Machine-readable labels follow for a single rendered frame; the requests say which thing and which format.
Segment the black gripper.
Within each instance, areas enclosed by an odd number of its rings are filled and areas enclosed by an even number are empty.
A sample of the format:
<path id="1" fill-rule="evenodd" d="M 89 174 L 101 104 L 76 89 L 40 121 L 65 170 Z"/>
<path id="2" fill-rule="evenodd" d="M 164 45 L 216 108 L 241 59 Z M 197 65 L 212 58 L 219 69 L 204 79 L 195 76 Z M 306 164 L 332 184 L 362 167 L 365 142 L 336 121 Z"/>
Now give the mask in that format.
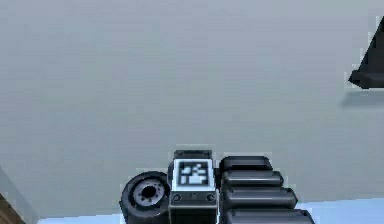
<path id="1" fill-rule="evenodd" d="M 119 201 L 125 224 L 169 224 L 169 196 L 164 172 L 147 171 L 131 178 Z"/>

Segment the brown wooden furniture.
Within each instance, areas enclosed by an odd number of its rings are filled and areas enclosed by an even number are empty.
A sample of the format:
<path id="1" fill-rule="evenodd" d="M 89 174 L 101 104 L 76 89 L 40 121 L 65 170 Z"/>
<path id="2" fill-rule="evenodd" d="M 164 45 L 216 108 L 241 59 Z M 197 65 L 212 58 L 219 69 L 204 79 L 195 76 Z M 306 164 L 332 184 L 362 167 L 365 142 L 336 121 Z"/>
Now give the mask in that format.
<path id="1" fill-rule="evenodd" d="M 26 224 L 11 204 L 0 193 L 0 224 Z"/>

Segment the black angular furniture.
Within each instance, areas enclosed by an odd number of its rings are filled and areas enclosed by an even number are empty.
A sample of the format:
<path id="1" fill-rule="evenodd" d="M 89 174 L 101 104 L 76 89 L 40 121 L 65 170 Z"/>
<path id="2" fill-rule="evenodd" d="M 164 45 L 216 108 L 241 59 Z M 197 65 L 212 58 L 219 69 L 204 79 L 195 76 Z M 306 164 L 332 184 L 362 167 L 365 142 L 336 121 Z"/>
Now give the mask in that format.
<path id="1" fill-rule="evenodd" d="M 348 78 L 361 89 L 384 88 L 384 16 L 380 18 L 360 65 Z"/>

